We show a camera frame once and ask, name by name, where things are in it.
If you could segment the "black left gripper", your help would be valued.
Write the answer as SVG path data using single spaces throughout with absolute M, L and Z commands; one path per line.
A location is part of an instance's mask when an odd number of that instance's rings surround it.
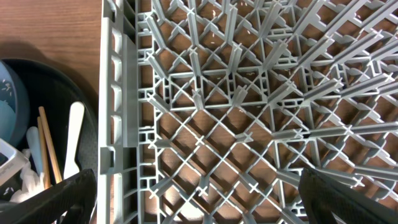
M 18 173 L 28 162 L 21 151 L 18 151 L 5 140 L 1 139 L 1 185 Z

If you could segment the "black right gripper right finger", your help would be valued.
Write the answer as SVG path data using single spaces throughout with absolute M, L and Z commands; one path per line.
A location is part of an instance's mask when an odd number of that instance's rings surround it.
M 395 211 L 312 168 L 302 171 L 298 191 L 310 223 L 397 223 Z

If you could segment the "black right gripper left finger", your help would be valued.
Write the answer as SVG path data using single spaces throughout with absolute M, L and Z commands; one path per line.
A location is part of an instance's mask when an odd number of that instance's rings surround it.
M 84 169 L 47 190 L 1 212 L 1 223 L 89 223 L 96 203 L 97 182 Z

